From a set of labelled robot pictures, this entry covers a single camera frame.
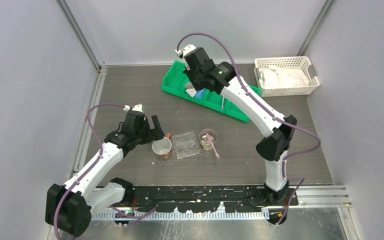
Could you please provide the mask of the brown steel cup with handle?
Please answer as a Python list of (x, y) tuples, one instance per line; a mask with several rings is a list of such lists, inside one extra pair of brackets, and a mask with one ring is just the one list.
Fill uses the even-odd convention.
[(172, 134), (167, 133), (161, 140), (152, 143), (152, 151), (162, 160), (168, 160), (173, 152)]

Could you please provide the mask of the white toothpaste tube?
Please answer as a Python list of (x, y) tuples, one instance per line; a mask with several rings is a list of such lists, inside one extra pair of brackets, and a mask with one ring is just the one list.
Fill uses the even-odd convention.
[(197, 94), (197, 90), (195, 90), (194, 86), (191, 82), (187, 82), (185, 85), (185, 92), (193, 98)]

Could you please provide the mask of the clear acrylic toothbrush holder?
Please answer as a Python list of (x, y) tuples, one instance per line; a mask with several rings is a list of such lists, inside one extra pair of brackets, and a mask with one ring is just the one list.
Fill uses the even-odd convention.
[(172, 137), (174, 153), (177, 160), (185, 160), (198, 155), (201, 151), (194, 131), (189, 131)]

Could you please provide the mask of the pink toothbrush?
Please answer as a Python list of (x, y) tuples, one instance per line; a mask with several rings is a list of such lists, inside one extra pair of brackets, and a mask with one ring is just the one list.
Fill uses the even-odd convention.
[(216, 156), (217, 159), (220, 159), (220, 155), (219, 155), (218, 151), (215, 148), (215, 143), (214, 143), (214, 140), (213, 140), (213, 136), (210, 135), (209, 133), (206, 133), (205, 135), (206, 135), (206, 138), (207, 138), (207, 140), (208, 140), (208, 142), (209, 142), (209, 144), (211, 146), (211, 149), (214, 152), (214, 155)]

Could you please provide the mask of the clear oval acrylic tray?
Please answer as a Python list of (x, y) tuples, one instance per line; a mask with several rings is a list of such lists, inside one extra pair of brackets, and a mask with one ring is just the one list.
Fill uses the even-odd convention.
[(206, 151), (201, 146), (194, 131), (172, 135), (168, 133), (166, 138), (152, 143), (151, 163), (153, 165), (170, 165), (180, 162), (206, 160), (214, 157), (212, 150)]

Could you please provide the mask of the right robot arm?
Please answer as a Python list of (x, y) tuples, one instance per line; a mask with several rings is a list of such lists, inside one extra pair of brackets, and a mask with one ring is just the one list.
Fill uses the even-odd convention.
[(271, 205), (279, 205), (289, 187), (284, 159), (294, 134), (289, 125), (296, 125), (296, 118), (293, 115), (285, 117), (273, 110), (237, 75), (232, 64), (225, 61), (215, 64), (202, 47), (190, 44), (176, 53), (185, 61), (183, 72), (195, 90), (206, 89), (221, 95), (257, 126), (263, 136), (256, 151), (265, 161), (265, 198)]

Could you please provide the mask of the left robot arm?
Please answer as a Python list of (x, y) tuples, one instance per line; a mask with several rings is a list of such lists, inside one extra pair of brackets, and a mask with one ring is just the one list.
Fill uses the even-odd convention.
[(57, 238), (60, 231), (77, 238), (87, 230), (96, 214), (116, 203), (128, 207), (133, 202), (132, 183), (120, 177), (113, 178), (99, 190), (96, 187), (136, 146), (165, 137), (158, 116), (151, 116), (151, 120), (153, 128), (144, 112), (129, 110), (118, 129), (106, 136), (94, 160), (64, 184), (53, 184), (48, 189), (45, 222), (54, 227)]

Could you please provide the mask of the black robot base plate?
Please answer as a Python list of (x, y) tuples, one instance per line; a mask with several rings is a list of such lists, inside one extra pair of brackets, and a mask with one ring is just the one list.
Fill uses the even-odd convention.
[(234, 215), (261, 213), (274, 207), (268, 221), (283, 224), (286, 207), (299, 203), (296, 191), (287, 187), (280, 195), (265, 186), (256, 185), (195, 185), (195, 186), (133, 186), (115, 207), (132, 208), (135, 215), (154, 209), (156, 213), (213, 214), (218, 210)]

